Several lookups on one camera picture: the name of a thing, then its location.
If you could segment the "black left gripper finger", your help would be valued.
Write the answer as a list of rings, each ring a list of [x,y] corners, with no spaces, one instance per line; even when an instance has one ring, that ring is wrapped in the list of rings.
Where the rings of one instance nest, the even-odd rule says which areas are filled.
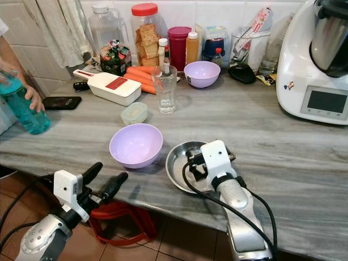
[[[112,201],[115,194],[120,190],[120,187],[128,179],[127,172],[120,172],[118,176],[112,177],[108,182],[104,190],[102,191],[102,203]]]
[[[102,162],[94,163],[87,171],[82,174],[82,184],[88,185],[92,182],[103,167]]]

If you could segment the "shallow stainless steel bowl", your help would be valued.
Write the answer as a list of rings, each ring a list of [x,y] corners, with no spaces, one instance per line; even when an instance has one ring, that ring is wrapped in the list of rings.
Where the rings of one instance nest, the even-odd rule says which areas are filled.
[[[184,170],[184,165],[188,163],[188,157],[186,152],[189,150],[194,150],[195,152],[201,152],[201,146],[206,144],[206,142],[202,141],[188,141],[183,142],[171,149],[169,154],[166,157],[166,172],[169,179],[171,179],[172,183],[182,191],[185,191],[188,194],[195,194],[184,181],[182,177],[182,171]],[[212,193],[214,189],[212,185],[203,179],[202,181],[197,181],[193,174],[186,170],[187,177],[189,182],[199,191],[203,193]]]

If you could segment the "teal water bottle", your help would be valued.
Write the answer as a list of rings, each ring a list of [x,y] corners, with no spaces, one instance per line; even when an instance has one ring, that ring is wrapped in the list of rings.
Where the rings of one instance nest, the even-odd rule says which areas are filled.
[[[25,99],[27,87],[13,73],[0,71],[0,96],[20,124],[30,134],[41,134],[50,127],[49,117],[42,111],[30,109],[32,100]]]

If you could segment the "person's left hand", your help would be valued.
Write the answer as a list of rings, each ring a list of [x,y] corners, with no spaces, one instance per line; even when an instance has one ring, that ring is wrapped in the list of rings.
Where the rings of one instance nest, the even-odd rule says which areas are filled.
[[[45,111],[44,104],[42,104],[42,97],[40,94],[30,85],[25,86],[26,94],[25,99],[30,102],[30,109],[37,113]]]

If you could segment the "clear drinking glass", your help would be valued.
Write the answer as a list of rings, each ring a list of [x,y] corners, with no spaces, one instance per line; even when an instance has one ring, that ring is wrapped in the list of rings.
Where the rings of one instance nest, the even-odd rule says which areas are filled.
[[[153,84],[159,99],[159,111],[162,114],[172,114],[176,110],[176,87],[177,70],[170,65],[171,75],[164,76],[160,67],[155,68],[152,73]]]

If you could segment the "small green-lidded plastic container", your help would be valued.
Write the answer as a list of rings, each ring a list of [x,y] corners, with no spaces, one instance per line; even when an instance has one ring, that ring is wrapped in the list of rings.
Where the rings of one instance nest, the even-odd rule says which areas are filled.
[[[142,102],[133,102],[120,114],[122,122],[126,125],[143,123],[148,116],[148,107]]]

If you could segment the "small yellow black packet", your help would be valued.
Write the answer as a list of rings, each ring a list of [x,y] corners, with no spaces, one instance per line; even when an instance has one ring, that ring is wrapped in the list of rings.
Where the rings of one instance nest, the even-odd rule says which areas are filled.
[[[256,78],[258,80],[261,80],[264,85],[275,85],[276,84],[276,74],[270,74],[270,75],[265,75],[265,74],[258,74],[256,75]]]

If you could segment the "white grater with red label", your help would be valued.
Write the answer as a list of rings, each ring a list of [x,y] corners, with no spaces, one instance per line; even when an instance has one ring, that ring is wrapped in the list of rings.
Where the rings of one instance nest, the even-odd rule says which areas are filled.
[[[97,97],[122,106],[129,106],[141,95],[141,83],[111,73],[91,73],[74,70],[73,75],[87,80],[90,90]]]

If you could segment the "person's white shirt torso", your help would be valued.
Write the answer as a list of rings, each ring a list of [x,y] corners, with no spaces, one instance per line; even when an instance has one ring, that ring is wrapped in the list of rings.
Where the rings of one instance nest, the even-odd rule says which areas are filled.
[[[3,36],[5,32],[7,32],[9,28],[7,25],[0,19],[0,36]],[[5,102],[3,101],[3,98],[0,99],[1,102],[1,112],[0,112],[0,129],[1,129],[1,134],[9,127],[15,124],[17,121],[15,115],[13,115],[12,111],[10,108],[7,107]]]

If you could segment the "clear plastic pitcher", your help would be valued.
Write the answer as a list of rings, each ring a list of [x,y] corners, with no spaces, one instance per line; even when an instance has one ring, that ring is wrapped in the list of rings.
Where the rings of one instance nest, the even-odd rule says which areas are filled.
[[[250,27],[239,27],[232,31],[229,67],[245,64],[257,71],[268,45],[271,30],[254,32]]]

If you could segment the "white-capped seasoning bottle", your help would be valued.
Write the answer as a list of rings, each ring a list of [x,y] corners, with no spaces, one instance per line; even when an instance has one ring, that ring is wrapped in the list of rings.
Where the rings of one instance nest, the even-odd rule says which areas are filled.
[[[167,38],[158,40],[158,66],[163,65],[166,54]]]

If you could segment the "blue jar with clear lid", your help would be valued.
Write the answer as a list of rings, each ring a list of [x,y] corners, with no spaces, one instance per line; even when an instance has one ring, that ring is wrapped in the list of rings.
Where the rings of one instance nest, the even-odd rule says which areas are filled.
[[[211,61],[216,55],[216,49],[221,48],[220,55],[226,56],[226,43],[228,43],[228,28],[224,26],[204,27],[204,35],[202,37],[202,59]]]

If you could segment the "red-lidded jar of crackers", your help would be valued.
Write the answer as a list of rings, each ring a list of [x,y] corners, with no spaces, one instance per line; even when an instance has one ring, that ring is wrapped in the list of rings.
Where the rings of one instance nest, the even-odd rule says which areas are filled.
[[[139,65],[159,65],[159,39],[166,36],[166,25],[159,15],[158,5],[139,3],[131,7],[131,13],[130,24]]]

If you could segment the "white and red tube pack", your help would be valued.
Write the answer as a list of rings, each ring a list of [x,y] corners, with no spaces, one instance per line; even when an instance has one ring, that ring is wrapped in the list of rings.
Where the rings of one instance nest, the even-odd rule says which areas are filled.
[[[261,32],[261,29],[264,27],[266,21],[271,17],[271,15],[271,7],[270,5],[266,5],[266,7],[258,11],[251,24],[240,27],[237,30],[237,41],[233,44],[233,50],[248,50],[251,47],[251,41],[254,35]]]

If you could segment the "pale hanging towel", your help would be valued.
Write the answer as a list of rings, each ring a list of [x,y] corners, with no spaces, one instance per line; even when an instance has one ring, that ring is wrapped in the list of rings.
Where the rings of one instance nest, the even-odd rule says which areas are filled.
[[[85,37],[85,17],[79,0],[22,0],[22,3],[42,31],[60,67],[81,65],[85,55],[92,54]]]

